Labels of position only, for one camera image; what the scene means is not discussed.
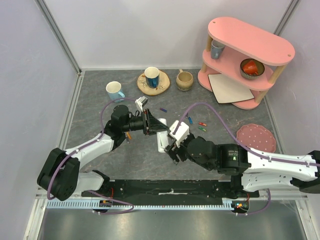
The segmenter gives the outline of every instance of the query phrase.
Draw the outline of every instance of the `wall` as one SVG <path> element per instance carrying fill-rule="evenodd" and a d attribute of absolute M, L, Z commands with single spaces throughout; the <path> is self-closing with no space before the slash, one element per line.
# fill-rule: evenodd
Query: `wall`
<path fill-rule="evenodd" d="M 76 81 L 34 0 L 0 1 L 0 238 L 23 238 Z"/>
<path fill-rule="evenodd" d="M 290 0 L 45 0 L 81 68 L 199 67 L 210 20 L 273 32 Z"/>
<path fill-rule="evenodd" d="M 294 46 L 295 57 L 267 94 L 286 154 L 320 150 L 319 8 L 318 0 L 299 3 L 281 35 Z M 309 198 L 320 226 L 320 195 Z"/>

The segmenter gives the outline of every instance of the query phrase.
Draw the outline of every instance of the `green marker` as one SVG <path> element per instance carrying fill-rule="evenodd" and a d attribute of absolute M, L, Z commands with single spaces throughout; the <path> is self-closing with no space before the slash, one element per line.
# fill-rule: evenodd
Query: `green marker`
<path fill-rule="evenodd" d="M 198 126 L 198 129 L 200 129 L 200 130 L 202 130 L 202 131 L 204 131 L 204 132 L 207 131 L 206 129 L 204 129 L 203 127 L 200 127 L 200 126 Z"/>

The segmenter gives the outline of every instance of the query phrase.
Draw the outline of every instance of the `wooden shelf leg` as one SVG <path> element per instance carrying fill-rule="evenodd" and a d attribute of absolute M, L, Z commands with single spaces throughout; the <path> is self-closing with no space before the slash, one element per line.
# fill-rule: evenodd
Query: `wooden shelf leg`
<path fill-rule="evenodd" d="M 210 52 L 210 50 L 211 50 L 211 42 L 212 42 L 212 40 L 213 40 L 213 38 L 210 37 L 210 35 L 208 34 L 208 39 L 206 41 L 206 47 L 205 47 L 205 50 L 207 52 Z"/>
<path fill-rule="evenodd" d="M 287 65 L 277 66 L 275 71 L 272 73 L 270 79 L 268 80 L 268 82 L 271 84 L 274 84 L 277 81 L 280 74 L 285 70 L 286 66 Z M 261 91 L 259 95 L 254 99 L 254 102 L 259 104 L 262 101 L 262 99 L 265 97 L 268 91 L 269 90 Z"/>
<path fill-rule="evenodd" d="M 268 82 L 271 84 L 274 84 L 277 81 L 280 74 L 285 70 L 286 66 L 287 65 L 277 66 L 275 71 L 272 73 L 270 79 L 268 80 Z"/>
<path fill-rule="evenodd" d="M 207 65 L 205 63 L 202 63 L 202 68 L 200 70 L 202 73 L 205 73 L 207 71 Z"/>

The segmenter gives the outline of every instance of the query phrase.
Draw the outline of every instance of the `shelf tier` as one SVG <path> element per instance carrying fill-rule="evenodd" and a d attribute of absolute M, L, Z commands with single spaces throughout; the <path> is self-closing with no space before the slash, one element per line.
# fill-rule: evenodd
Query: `shelf tier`
<path fill-rule="evenodd" d="M 295 48 L 286 39 L 234 17 L 222 16 L 210 21 L 208 34 L 214 40 L 271 66 L 288 64 Z"/>
<path fill-rule="evenodd" d="M 270 89 L 274 84 L 269 83 L 268 79 L 271 77 L 273 71 L 267 65 L 264 66 L 264 73 L 257 79 L 248 80 L 241 76 L 240 63 L 242 60 L 247 58 L 248 56 L 227 46 L 224 48 L 219 59 L 212 59 L 210 51 L 204 50 L 202 53 L 202 59 L 208 67 L 241 83 L 245 87 L 255 91 L 265 91 Z"/>
<path fill-rule="evenodd" d="M 208 77 L 209 74 L 220 74 L 220 73 L 210 67 L 207 67 L 206 72 L 202 72 L 201 70 L 199 71 L 198 81 L 202 87 L 204 87 L 205 89 L 208 89 L 210 92 L 212 92 L 210 82 L 209 82 L 209 77 Z M 256 97 L 259 94 L 259 91 L 255 91 L 255 90 L 251 90 L 251 92 L 254 97 Z M 250 100 L 246 100 L 246 101 L 233 102 L 232 104 L 235 105 L 236 107 L 238 107 L 240 109 L 244 109 L 244 110 L 254 109 L 255 107 L 257 107 L 259 105 L 259 103 L 255 102 L 254 98 L 250 99 Z"/>

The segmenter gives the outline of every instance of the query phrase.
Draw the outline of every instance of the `metal bowl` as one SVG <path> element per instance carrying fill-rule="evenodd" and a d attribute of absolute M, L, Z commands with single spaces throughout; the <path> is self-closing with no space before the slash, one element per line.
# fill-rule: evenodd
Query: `metal bowl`
<path fill-rule="evenodd" d="M 254 63 L 256 64 L 256 67 L 258 68 L 258 75 L 245 73 L 244 70 L 242 69 L 244 65 L 246 65 L 250 60 L 253 60 Z M 247 58 L 240 63 L 240 74 L 245 79 L 254 80 L 260 77 L 262 74 L 264 74 L 264 72 L 265 72 L 265 65 L 262 62 L 257 61 L 253 58 Z"/>

